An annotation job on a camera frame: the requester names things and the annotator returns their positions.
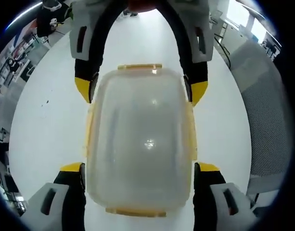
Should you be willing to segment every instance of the plastic food container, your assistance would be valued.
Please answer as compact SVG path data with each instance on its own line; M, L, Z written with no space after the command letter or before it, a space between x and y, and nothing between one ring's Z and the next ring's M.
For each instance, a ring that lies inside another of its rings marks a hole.
M86 181L90 197L108 212L163 216L189 198L192 106L181 76L160 67L122 66L99 83Z

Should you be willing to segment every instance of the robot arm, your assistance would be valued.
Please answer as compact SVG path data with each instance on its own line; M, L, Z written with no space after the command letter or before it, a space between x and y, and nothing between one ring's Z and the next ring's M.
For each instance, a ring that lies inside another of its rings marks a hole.
M127 6L126 0L82 0L73 4L70 44L76 59L75 83L88 103L93 98L109 30ZM188 97L196 104L207 88L206 62L211 60L213 52L208 0L162 0L155 1L154 6L172 28Z

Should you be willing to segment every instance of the desk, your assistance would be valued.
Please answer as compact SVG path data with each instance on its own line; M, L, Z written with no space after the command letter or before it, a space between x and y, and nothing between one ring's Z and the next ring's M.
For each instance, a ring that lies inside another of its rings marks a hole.
M119 64L142 63L162 63L182 78L173 32L158 11L113 25L99 81ZM89 105L76 89L74 66L67 35L44 56L19 99L9 158L13 178L26 200L46 182L53 182L61 166L85 162L82 146ZM251 167L247 113L234 78L216 50L208 67L209 86L194 109L198 159L219 166L225 179L245 193ZM87 195L86 230L192 231L192 197L193 186L184 208L168 213L167 218L151 219L107 214Z

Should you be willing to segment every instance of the window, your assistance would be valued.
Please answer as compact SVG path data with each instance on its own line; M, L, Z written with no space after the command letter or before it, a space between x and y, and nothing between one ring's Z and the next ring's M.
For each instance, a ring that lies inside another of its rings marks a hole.
M227 18L237 25L246 26L249 19L249 11L236 0L230 0Z
M264 26L257 19L255 19L251 33L258 38L259 43L263 42L266 32L267 30L264 28Z

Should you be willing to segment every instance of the gray office chair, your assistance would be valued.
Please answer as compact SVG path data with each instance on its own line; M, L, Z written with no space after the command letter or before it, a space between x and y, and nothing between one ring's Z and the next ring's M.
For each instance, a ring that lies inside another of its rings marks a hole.
M264 49L247 41L231 56L247 110L252 144L247 195L279 189L293 146L293 124L280 73Z

